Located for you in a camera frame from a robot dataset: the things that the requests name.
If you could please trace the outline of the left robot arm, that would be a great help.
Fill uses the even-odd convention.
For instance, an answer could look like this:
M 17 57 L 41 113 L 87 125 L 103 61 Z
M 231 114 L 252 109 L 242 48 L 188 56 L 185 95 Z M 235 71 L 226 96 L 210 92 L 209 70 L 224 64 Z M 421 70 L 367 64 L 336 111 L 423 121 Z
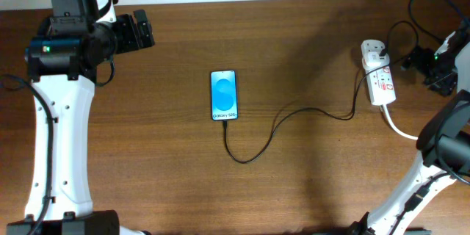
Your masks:
M 87 177 L 87 131 L 97 69 L 154 45 L 144 10 L 117 15 L 118 0 L 51 0 L 53 12 L 25 50 L 18 89 L 35 101 L 35 161 L 24 218 L 8 234 L 118 234 L 113 210 L 96 211 Z

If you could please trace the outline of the blue Samsung Galaxy smartphone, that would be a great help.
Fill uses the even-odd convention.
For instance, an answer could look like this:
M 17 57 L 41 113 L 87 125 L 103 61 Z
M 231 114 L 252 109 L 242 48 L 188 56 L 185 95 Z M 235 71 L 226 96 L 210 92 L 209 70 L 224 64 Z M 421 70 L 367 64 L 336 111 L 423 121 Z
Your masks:
M 212 120 L 236 120 L 238 118 L 238 98 L 235 71 L 212 71 L 210 82 Z

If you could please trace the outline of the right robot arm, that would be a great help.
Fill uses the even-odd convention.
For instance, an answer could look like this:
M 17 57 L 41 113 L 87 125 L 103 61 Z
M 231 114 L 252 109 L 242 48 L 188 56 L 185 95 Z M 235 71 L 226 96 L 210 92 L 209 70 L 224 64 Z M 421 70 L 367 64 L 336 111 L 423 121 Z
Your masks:
M 469 36 L 450 34 L 438 50 L 417 68 L 438 84 L 455 75 L 456 96 L 436 114 L 416 137 L 413 165 L 386 202 L 348 229 L 349 234 L 405 234 L 408 226 L 443 189 L 456 181 L 469 181 Z

